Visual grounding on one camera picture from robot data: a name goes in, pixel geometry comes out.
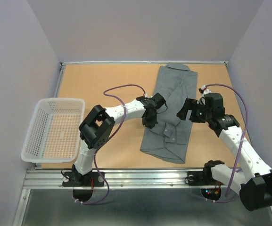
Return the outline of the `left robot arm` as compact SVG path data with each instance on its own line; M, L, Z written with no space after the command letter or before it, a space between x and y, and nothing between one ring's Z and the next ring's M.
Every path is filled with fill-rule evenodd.
M94 156L110 139L113 127L121 127L124 121L141 118L142 125L152 129L158 124L157 110L162 106L167 104L159 93L152 97L137 97L116 107L94 106L79 126L81 146L69 181L74 182L76 186L90 185Z

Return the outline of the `grey long sleeve shirt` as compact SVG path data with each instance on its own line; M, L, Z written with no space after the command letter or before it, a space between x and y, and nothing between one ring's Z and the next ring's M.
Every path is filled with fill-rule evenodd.
M176 114L187 98L196 98L198 73L187 65L168 63L159 68L154 94L161 94L167 107L158 110L158 124L145 129L140 150L163 161L184 164L192 122Z

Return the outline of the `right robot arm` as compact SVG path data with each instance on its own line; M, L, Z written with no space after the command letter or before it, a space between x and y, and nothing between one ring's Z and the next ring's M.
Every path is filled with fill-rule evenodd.
M202 171L186 177L190 186L230 185L248 211L272 206L272 168L242 137L242 129L233 115L226 114L219 93L204 93L200 100L187 98L177 117L195 123L208 123L235 156L242 173L229 168L223 161L208 161Z

